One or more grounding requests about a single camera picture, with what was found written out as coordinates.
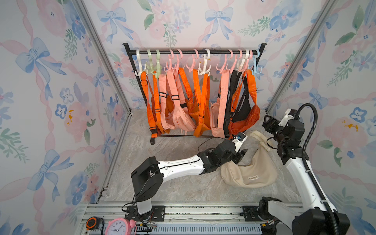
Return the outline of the beige crossbody bag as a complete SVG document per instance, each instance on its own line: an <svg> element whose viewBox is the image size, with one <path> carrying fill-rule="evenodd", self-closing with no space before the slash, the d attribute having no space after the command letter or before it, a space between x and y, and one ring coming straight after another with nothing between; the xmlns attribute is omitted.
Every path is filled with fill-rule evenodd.
<svg viewBox="0 0 376 235"><path fill-rule="evenodd" d="M221 177L230 186L263 188L273 184L278 178L277 168L270 155L272 148L267 145L267 138L257 130L250 132L250 136L259 141L251 163L241 166L229 162L221 167Z"/></svg>

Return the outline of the black crossbody bag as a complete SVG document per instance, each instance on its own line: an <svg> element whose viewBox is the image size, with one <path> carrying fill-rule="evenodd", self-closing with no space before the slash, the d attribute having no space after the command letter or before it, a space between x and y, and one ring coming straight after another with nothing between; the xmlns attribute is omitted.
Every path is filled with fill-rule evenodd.
<svg viewBox="0 0 376 235"><path fill-rule="evenodd" d="M228 95L227 95L225 117L224 117L224 124L223 124L223 131L224 131L225 137L230 136L229 125L230 125L230 118L232 115L232 103L233 103L232 99L238 87L239 79L240 79L240 75L239 75L238 70L233 70L231 77L230 77L230 82L229 82L229 90L228 90Z"/></svg>

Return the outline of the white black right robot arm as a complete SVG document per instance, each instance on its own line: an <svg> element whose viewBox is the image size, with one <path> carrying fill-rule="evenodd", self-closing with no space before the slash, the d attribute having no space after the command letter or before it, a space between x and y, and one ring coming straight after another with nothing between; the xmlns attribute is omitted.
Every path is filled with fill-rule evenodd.
<svg viewBox="0 0 376 235"><path fill-rule="evenodd" d="M305 125L300 121L300 113L305 107L312 110L313 123L301 144ZM258 206L243 207L241 216L246 221L261 221L263 234L275 235L278 223L287 226L294 235L344 235L350 228L348 216L338 211L320 186L306 153L317 121L318 112L311 103L301 105L298 110L288 110L281 121L269 115L264 117L262 126L277 142L277 153L294 179L304 211L299 213L280 199L265 196Z"/></svg>

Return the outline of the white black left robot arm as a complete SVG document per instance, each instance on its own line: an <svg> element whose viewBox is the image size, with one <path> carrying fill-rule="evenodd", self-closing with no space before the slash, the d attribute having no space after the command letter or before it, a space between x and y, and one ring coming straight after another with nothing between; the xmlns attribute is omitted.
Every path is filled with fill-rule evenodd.
<svg viewBox="0 0 376 235"><path fill-rule="evenodd" d="M215 148L176 161L158 161L154 156L147 158L131 173L134 189L132 205L136 206L137 220L150 220L156 214L151 199L163 183L180 177L212 173L228 162L239 163L247 152L247 149L241 150L246 139L247 136L240 133L231 140L223 140Z"/></svg>

